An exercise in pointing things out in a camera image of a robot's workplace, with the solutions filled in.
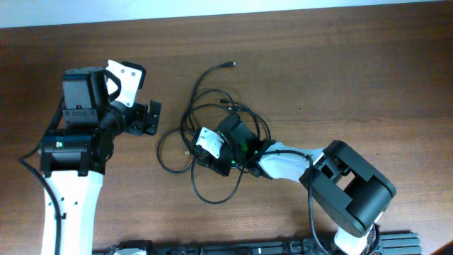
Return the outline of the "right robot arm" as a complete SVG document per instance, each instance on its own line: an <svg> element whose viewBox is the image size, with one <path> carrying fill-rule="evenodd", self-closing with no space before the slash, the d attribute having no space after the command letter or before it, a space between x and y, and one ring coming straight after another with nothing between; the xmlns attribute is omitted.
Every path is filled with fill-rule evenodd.
<svg viewBox="0 0 453 255"><path fill-rule="evenodd" d="M266 179L300 182L308 203L317 202L338 230L333 242L345 254L370 252L368 238L396 196L396 187L341 140L327 147L300 149L261 139L237 114L216 130L199 127L191 141L200 166L228 176L233 168Z"/></svg>

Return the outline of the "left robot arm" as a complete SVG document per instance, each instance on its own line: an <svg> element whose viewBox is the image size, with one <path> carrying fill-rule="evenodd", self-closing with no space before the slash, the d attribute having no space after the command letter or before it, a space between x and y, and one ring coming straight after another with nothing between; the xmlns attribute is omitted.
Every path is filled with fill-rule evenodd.
<svg viewBox="0 0 453 255"><path fill-rule="evenodd" d="M146 70L131 62L64 73L64 128L54 123L40 142L45 188L42 254L90 254L96 205L114 139L155 135L161 104L136 103Z"/></svg>

